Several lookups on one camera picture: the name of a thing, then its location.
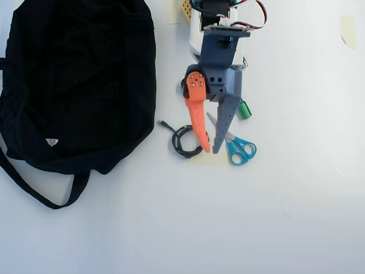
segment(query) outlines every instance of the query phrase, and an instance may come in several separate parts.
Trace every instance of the black wire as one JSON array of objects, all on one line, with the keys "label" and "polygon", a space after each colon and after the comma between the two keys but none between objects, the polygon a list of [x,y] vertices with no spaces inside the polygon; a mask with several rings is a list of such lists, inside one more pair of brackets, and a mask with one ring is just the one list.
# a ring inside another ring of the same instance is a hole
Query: black wire
[{"label": "black wire", "polygon": [[190,159],[203,151],[203,148],[201,146],[198,146],[194,151],[185,151],[183,149],[183,146],[181,145],[181,138],[184,136],[184,134],[193,130],[192,126],[183,126],[183,127],[180,127],[178,130],[174,130],[165,121],[160,121],[160,124],[173,132],[171,142],[172,142],[173,148],[181,156],[183,156],[187,159]]}]

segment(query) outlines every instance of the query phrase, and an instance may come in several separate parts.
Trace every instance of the black bag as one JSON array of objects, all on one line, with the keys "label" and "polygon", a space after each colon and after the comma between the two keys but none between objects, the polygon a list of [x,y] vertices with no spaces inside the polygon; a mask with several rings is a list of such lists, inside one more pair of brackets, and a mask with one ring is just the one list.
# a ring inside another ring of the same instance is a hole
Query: black bag
[{"label": "black bag", "polygon": [[70,199],[47,200],[0,150],[1,167],[50,208],[74,203],[90,170],[107,174],[153,130],[155,55],[143,0],[25,0],[0,59],[0,131],[8,157],[74,174]]}]

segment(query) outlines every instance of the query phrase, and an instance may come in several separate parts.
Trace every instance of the green object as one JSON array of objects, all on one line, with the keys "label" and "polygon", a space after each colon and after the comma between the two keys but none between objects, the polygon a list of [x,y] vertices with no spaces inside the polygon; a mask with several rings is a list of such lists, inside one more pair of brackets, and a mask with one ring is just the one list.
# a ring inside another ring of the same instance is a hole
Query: green object
[{"label": "green object", "polygon": [[245,101],[241,100],[240,107],[238,108],[244,120],[249,119],[252,116],[252,113],[249,109],[249,106]]}]

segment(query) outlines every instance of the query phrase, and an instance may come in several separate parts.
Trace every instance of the scissor blade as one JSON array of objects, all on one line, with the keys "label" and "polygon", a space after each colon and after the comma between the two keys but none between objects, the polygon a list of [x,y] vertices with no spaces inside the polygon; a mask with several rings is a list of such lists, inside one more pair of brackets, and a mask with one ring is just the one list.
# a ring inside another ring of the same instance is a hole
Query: scissor blade
[{"label": "scissor blade", "polygon": [[[215,125],[215,127],[217,127],[217,119],[214,118],[214,116],[212,114],[210,114],[209,112],[206,113],[208,118],[212,121],[212,123]],[[230,133],[229,131],[226,134],[226,138],[229,140],[234,140],[236,136],[234,136],[232,133]]]},{"label": "scissor blade", "polygon": [[210,119],[210,121],[212,121],[212,123],[214,124],[215,127],[217,127],[217,119],[213,117],[212,114],[210,114],[209,112],[206,113],[208,118]]},{"label": "scissor blade", "polygon": [[230,139],[230,140],[234,140],[234,138],[236,138],[236,136],[234,136],[232,133],[230,133],[229,131],[226,133],[226,138]]}]

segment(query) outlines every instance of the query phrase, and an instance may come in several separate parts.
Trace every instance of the scissors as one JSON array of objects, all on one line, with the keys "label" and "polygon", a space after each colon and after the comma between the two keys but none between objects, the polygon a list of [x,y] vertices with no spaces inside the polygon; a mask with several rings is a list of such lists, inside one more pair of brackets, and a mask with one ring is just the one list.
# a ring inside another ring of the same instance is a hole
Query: scissors
[{"label": "scissors", "polygon": [[[206,113],[212,123],[217,127],[217,119],[214,118],[210,113]],[[246,164],[250,159],[254,158],[257,152],[256,145],[252,142],[242,140],[239,137],[234,136],[232,133],[227,132],[225,140],[228,145],[230,160],[235,166],[242,166]],[[251,153],[248,153],[246,146],[251,148]],[[233,156],[238,155],[241,158],[240,162],[235,162]]]}]

